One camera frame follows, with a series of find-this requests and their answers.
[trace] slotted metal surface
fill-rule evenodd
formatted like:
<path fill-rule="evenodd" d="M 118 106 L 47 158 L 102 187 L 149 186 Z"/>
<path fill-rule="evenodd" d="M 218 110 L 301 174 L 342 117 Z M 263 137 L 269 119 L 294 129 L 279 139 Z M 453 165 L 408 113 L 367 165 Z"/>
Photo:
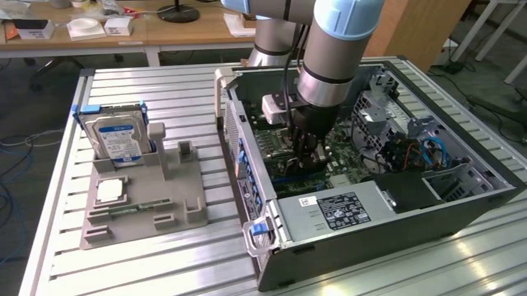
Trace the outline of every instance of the slotted metal surface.
<path fill-rule="evenodd" d="M 390 61 L 527 181 L 526 159 L 406 61 Z M 199 149 L 211 223 L 199 229 L 79 250 L 94 151 L 77 124 L 63 143 L 22 295 L 481 295 L 527 290 L 527 198 L 520 196 L 453 237 L 261 294 L 245 250 L 234 193 L 214 123 L 214 71 L 238 64 L 99 70 L 79 83 L 82 104 L 145 100 L 167 125 L 167 147 Z M 428 109 L 404 89 L 401 101 Z"/>

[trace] white table leg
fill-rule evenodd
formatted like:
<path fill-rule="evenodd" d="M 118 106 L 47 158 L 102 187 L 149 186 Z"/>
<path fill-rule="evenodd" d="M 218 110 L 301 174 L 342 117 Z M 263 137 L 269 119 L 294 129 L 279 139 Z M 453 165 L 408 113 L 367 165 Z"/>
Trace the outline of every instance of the white table leg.
<path fill-rule="evenodd" d="M 149 67 L 159 67 L 159 46 L 147 46 L 146 47 L 146 54 L 149 60 Z"/>
<path fill-rule="evenodd" d="M 505 18 L 501 27 L 498 28 L 497 32 L 494 32 L 492 39 L 488 41 L 486 46 L 484 46 L 484 49 L 478 53 L 478 56 L 477 56 L 477 60 L 478 61 L 484 60 L 484 58 L 486 57 L 490 49 L 496 45 L 496 43 L 497 43 L 500 37 L 502 36 L 505 30 L 509 28 L 509 26 L 512 25 L 512 22 L 514 21 L 514 19 L 518 16 L 520 12 L 525 8 L 525 5 L 526 5 L 526 2 L 520 3 L 517 5 L 517 8 L 512 11 L 509 16 Z"/>
<path fill-rule="evenodd" d="M 512 84 L 514 79 L 517 79 L 520 73 L 526 70 L 527 68 L 527 55 L 525 57 L 525 59 L 520 62 L 518 66 L 514 68 L 512 74 L 508 76 L 508 78 L 505 79 L 506 84 Z"/>
<path fill-rule="evenodd" d="M 478 18 L 478 21 L 473 26 L 473 29 L 470 29 L 468 37 L 465 37 L 464 42 L 458 47 L 458 50 L 454 52 L 453 61 L 460 60 L 460 58 L 462 57 L 465 50 L 468 49 L 470 43 L 473 42 L 481 28 L 484 27 L 484 24 L 486 23 L 488 18 L 492 15 L 497 6 L 498 6 L 498 1 L 492 0 L 492 3 L 489 3 L 486 10 L 481 14 L 481 17 Z"/>

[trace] black lamp base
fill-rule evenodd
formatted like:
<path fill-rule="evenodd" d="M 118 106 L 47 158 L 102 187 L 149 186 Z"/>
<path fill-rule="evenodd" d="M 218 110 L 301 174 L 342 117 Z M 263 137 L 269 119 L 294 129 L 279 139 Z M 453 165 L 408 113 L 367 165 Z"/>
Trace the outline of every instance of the black lamp base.
<path fill-rule="evenodd" d="M 175 6 L 169 5 L 158 11 L 165 11 L 158 12 L 161 19 L 173 23 L 190 23 L 199 19 L 199 11 L 191 6 L 181 5 L 181 11 L 177 11 Z"/>

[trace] white container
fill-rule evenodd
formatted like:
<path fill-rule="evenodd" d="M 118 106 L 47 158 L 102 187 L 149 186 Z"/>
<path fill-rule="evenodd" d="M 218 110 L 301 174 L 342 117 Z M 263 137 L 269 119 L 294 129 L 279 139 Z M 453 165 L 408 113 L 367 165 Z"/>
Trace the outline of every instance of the white container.
<path fill-rule="evenodd" d="M 107 20 L 105 31 L 109 36 L 130 36 L 133 34 L 133 22 L 130 17 L 115 17 Z"/>
<path fill-rule="evenodd" d="M 23 39 L 51 39 L 55 26 L 51 20 L 14 20 Z"/>
<path fill-rule="evenodd" d="M 69 23 L 69 33 L 73 41 L 107 37 L 103 26 L 93 18 L 79 18 Z"/>

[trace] power supply label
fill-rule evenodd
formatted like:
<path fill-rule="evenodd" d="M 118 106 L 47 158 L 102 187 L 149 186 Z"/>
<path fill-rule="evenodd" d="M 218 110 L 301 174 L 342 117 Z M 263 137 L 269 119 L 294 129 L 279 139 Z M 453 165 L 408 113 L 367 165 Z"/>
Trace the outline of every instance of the power supply label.
<path fill-rule="evenodd" d="M 319 199 L 318 203 L 333 230 L 371 221 L 355 192 Z"/>

